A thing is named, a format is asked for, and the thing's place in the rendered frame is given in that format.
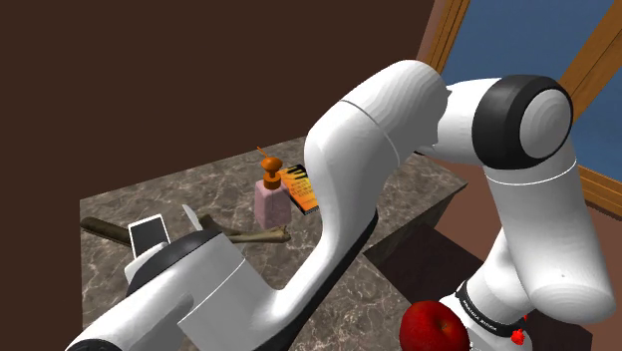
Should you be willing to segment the orange book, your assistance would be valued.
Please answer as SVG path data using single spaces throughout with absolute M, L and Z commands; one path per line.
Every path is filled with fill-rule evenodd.
M 286 168 L 278 173 L 281 175 L 282 182 L 289 190 L 292 202 L 304 215 L 319 208 L 307 171 L 303 165 L 299 164 Z

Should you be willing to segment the pink soap dispenser orange pump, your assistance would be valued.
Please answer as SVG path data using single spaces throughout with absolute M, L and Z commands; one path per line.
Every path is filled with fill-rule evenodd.
M 262 148 L 257 149 L 264 155 L 260 162 L 264 174 L 254 187 L 255 219 L 263 229 L 287 225 L 291 221 L 291 200 L 279 172 L 283 162 L 270 157 Z

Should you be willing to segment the tan wooden utensil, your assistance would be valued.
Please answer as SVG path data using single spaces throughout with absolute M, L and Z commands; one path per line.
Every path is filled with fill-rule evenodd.
M 243 232 L 237 229 L 224 228 L 222 230 L 232 243 L 283 243 L 291 239 L 285 226 L 278 226 L 257 232 Z

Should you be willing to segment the dark robot stand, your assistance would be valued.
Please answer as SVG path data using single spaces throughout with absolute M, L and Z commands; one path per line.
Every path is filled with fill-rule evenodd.
M 405 225 L 364 251 L 365 256 L 411 303 L 438 300 L 471 277 L 482 261 L 426 224 Z M 533 351 L 591 351 L 584 328 L 528 314 Z

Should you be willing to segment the white phone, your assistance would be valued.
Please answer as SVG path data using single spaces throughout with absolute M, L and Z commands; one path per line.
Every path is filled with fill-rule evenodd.
M 160 243 L 170 243 L 166 226 L 160 214 L 155 214 L 128 225 L 134 258 Z

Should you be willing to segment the red apple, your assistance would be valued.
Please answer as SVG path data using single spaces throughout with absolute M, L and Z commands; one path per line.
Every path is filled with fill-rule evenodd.
M 467 330 L 461 320 L 438 301 L 412 304 L 399 330 L 402 351 L 470 351 Z

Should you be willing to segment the dark brown wooden stick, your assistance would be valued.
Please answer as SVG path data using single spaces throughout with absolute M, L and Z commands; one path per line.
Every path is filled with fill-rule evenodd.
M 80 227 L 84 231 L 93 235 L 108 239 L 127 247 L 132 246 L 129 231 L 125 227 L 121 227 L 114 223 L 92 216 L 82 218 L 80 221 Z

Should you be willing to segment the wooden framed window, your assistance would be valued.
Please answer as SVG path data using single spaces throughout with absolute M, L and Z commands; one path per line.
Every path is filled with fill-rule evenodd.
M 449 83 L 557 80 L 573 101 L 584 196 L 622 216 L 622 0 L 435 0 L 419 56 Z

